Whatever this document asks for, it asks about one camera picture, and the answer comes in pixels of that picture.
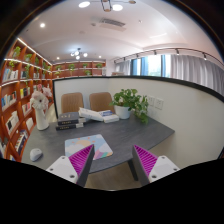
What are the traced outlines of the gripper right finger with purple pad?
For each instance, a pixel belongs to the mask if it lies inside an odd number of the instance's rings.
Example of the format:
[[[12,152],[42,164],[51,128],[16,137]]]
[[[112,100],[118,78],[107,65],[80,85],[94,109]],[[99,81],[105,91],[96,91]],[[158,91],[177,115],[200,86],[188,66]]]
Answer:
[[[140,146],[133,146],[132,155],[134,169],[142,186],[179,171],[165,155],[157,157]]]

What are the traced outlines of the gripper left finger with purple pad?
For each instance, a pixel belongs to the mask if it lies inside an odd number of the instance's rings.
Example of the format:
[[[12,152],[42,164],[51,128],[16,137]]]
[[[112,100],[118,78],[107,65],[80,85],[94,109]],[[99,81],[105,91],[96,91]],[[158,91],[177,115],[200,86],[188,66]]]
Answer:
[[[94,145],[84,147],[69,157],[59,157],[47,168],[47,171],[78,186],[84,187],[94,154]]]

